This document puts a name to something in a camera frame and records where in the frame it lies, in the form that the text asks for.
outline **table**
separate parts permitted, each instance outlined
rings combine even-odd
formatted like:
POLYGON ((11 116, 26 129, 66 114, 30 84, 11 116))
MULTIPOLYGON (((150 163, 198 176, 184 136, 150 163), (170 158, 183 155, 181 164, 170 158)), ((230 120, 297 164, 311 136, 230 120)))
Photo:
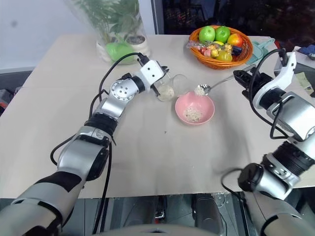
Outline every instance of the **table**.
MULTIPOLYGON (((209 69, 185 48, 187 39, 187 35, 149 36, 151 58, 167 65, 172 75, 185 74, 196 85, 214 84, 234 69, 246 67, 209 69)), ((272 75, 276 58, 267 60, 261 71, 272 75)), ((49 159, 51 149, 87 119, 91 99, 109 66, 96 56, 95 39, 90 35, 64 35, 55 42, 0 118, 0 198, 16 198, 55 171, 49 159)), ((138 69, 137 64, 118 66, 105 88, 138 69)), ((295 81, 289 90, 310 101, 295 81)), ((269 138, 270 126, 255 116, 241 91, 234 80, 214 89, 215 115, 198 127, 183 125, 173 102, 162 103, 152 93, 136 96, 114 134, 117 146, 113 147, 107 196, 223 191, 220 176, 224 171, 260 162, 263 154, 282 143, 269 138)), ((313 173, 303 174, 298 186, 313 186, 313 173)), ((234 190, 239 189, 236 176, 226 180, 234 190)), ((88 182, 80 198, 99 198, 105 177, 106 170, 88 182)))

